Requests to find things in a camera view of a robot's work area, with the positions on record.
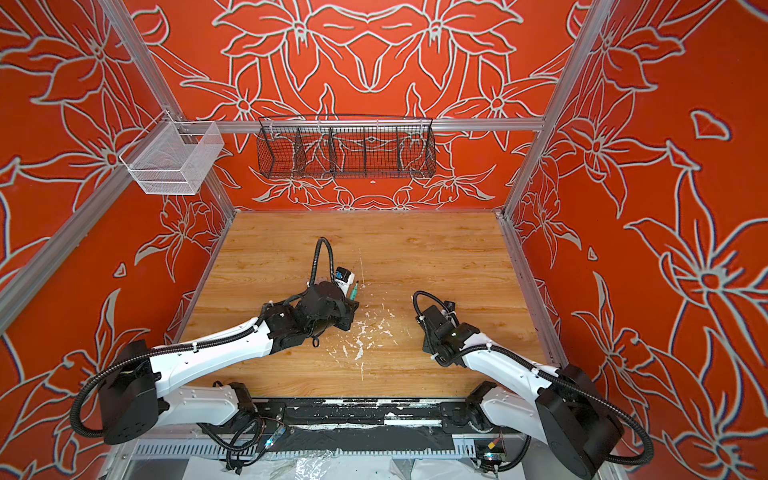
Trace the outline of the green marker pen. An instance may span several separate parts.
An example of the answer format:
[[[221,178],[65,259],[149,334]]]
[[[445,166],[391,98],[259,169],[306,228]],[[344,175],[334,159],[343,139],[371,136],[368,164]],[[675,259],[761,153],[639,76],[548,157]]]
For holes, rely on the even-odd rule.
[[[349,299],[353,301],[356,300],[358,291],[359,291],[359,281],[356,281],[350,293]]]

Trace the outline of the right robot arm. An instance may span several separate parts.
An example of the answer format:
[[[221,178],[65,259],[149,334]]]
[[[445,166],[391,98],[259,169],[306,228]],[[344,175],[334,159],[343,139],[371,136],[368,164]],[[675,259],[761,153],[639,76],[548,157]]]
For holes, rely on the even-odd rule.
[[[416,320],[424,331],[423,351],[439,365],[489,378],[470,397],[483,420],[547,444],[580,479],[593,478],[608,461],[624,427],[583,371],[516,354],[435,305],[418,309]]]

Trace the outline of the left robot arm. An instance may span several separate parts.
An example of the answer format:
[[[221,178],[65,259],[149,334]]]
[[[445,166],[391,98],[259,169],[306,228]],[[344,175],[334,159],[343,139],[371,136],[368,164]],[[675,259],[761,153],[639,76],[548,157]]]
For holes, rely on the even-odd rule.
[[[243,386],[189,388],[189,383],[231,365],[313,343],[330,327],[351,328],[359,308],[345,289],[323,281],[230,329],[193,341],[150,348],[130,343],[97,383],[101,437],[108,445],[133,440],[156,426],[221,426],[251,410]]]

